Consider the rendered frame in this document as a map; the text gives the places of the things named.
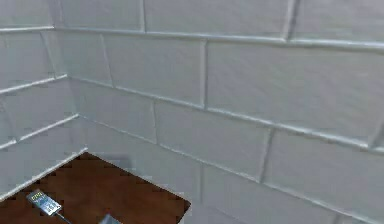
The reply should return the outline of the brown wooden table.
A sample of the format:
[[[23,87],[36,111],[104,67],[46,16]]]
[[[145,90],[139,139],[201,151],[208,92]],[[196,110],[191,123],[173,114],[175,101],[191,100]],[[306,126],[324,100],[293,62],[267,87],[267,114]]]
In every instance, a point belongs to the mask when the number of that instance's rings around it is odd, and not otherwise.
[[[62,205],[48,216],[27,200],[41,190]],[[84,153],[0,202],[0,224],[179,224],[191,202],[90,153]]]

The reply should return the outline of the small grey flat object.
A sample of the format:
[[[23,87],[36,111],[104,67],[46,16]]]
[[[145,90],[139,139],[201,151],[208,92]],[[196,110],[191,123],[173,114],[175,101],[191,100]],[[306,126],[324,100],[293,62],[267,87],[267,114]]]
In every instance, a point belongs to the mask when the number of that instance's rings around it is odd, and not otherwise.
[[[98,224],[122,224],[119,220],[111,216],[110,214],[106,214],[103,219]]]

